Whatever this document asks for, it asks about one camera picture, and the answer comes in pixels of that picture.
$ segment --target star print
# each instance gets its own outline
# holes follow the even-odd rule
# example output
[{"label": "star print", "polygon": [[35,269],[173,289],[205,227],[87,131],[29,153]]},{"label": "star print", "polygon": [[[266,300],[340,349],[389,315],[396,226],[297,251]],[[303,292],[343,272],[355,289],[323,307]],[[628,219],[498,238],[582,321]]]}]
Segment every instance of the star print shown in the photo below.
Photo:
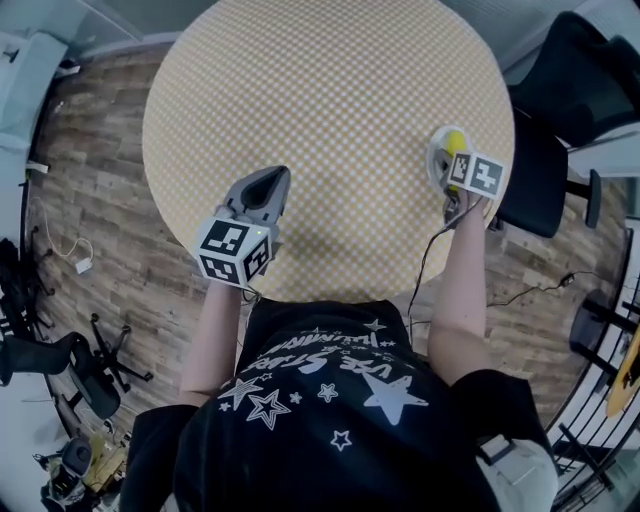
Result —
[{"label": "star print", "polygon": [[405,405],[420,405],[422,407],[429,405],[425,400],[407,392],[407,388],[411,385],[412,377],[410,376],[401,377],[390,384],[382,382],[368,373],[363,373],[362,376],[373,393],[364,406],[382,408],[382,412],[392,425],[400,423],[402,409]]},{"label": "star print", "polygon": [[337,430],[334,430],[333,440],[329,444],[335,446],[338,451],[342,451],[346,446],[351,446],[353,443],[349,440],[348,430],[345,430],[344,432],[338,432]]},{"label": "star print", "polygon": [[335,384],[329,384],[328,386],[326,384],[320,384],[320,386],[321,390],[320,393],[318,393],[318,397],[324,398],[325,402],[329,403],[333,397],[338,396]]},{"label": "star print", "polygon": [[287,414],[291,412],[291,409],[288,409],[280,402],[278,402],[278,393],[279,389],[271,392],[266,398],[259,397],[257,395],[249,395],[249,400],[255,406],[253,411],[249,413],[247,416],[247,421],[252,421],[256,419],[261,419],[264,421],[264,424],[269,427],[269,430],[273,430],[273,427],[276,425],[276,416],[278,414]]},{"label": "star print", "polygon": [[386,329],[387,326],[386,325],[380,325],[378,323],[378,319],[376,318],[374,322],[370,323],[370,324],[364,324],[365,327],[368,327],[369,329],[371,329],[373,332],[378,332],[380,329]]},{"label": "star print", "polygon": [[251,393],[253,391],[262,391],[263,388],[254,384],[256,380],[258,380],[258,377],[254,377],[253,379],[246,382],[243,382],[242,379],[238,378],[236,380],[236,385],[229,391],[225,391],[224,393],[222,393],[220,396],[218,396],[218,398],[229,398],[232,396],[233,410],[235,411],[236,409],[238,409],[238,406],[240,405],[240,402],[242,402],[242,399],[248,393]]}]

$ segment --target black chair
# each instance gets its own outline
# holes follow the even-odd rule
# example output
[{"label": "black chair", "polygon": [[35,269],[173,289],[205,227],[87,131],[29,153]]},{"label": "black chair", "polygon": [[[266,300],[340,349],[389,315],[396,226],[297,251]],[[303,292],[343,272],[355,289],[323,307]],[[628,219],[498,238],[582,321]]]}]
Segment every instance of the black chair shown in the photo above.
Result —
[{"label": "black chair", "polygon": [[510,88],[516,146],[498,219],[540,236],[560,226],[567,193],[588,200],[585,222],[600,214],[600,177],[567,180],[568,153],[558,140],[584,147],[640,120],[640,56],[620,37],[611,41],[572,12],[554,21],[535,65]]},{"label": "black chair", "polygon": [[114,377],[126,393],[131,386],[122,380],[120,372],[145,382],[150,381],[153,375],[141,375],[118,361],[118,351],[131,328],[125,325],[116,347],[111,348],[98,331],[98,320],[98,315],[91,315],[91,328],[100,348],[93,353],[87,339],[77,332],[71,332],[52,344],[5,337],[0,341],[0,385],[7,386],[14,373],[57,375],[68,366],[71,380],[78,388],[71,400],[63,398],[69,408],[73,410],[84,398],[96,416],[109,418],[120,407],[120,395],[113,385]]}]

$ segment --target yellow object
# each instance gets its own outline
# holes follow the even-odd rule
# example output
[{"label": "yellow object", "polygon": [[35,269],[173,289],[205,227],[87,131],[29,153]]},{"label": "yellow object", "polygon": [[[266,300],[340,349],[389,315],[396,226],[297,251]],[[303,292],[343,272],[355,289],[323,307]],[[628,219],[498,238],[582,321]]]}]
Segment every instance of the yellow object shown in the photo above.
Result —
[{"label": "yellow object", "polygon": [[456,151],[466,151],[467,141],[464,138],[464,133],[459,132],[458,130],[450,132],[444,149],[451,156],[453,156]]},{"label": "yellow object", "polygon": [[611,393],[607,401],[607,418],[613,418],[631,402],[636,391],[640,388],[640,378],[635,382],[631,381],[631,367],[637,357],[640,357],[640,328],[636,329],[631,341],[631,346],[627,350],[627,355],[620,365],[618,374],[611,386]]}]

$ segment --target marker cube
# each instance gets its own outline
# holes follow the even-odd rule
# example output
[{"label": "marker cube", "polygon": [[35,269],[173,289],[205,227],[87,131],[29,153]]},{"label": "marker cube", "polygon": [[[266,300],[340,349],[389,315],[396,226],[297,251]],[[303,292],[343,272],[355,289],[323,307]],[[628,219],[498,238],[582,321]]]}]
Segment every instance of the marker cube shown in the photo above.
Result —
[{"label": "marker cube", "polygon": [[246,288],[272,259],[271,229],[211,217],[198,230],[195,253],[204,277]]},{"label": "marker cube", "polygon": [[456,151],[447,183],[490,199],[499,199],[504,171],[502,163],[482,153]]}]

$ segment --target round table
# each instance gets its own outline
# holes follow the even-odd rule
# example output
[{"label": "round table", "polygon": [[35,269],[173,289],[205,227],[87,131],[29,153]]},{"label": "round table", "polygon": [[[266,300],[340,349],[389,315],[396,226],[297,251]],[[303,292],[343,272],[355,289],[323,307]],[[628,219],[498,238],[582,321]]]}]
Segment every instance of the round table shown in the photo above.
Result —
[{"label": "round table", "polygon": [[[415,287],[443,225],[425,153],[446,124],[510,169],[500,70],[437,1],[221,0],[162,63],[143,155],[158,209],[192,253],[236,180],[289,167],[284,247],[252,285],[275,300],[361,302]],[[450,243],[447,233],[434,244],[423,281]]]}]

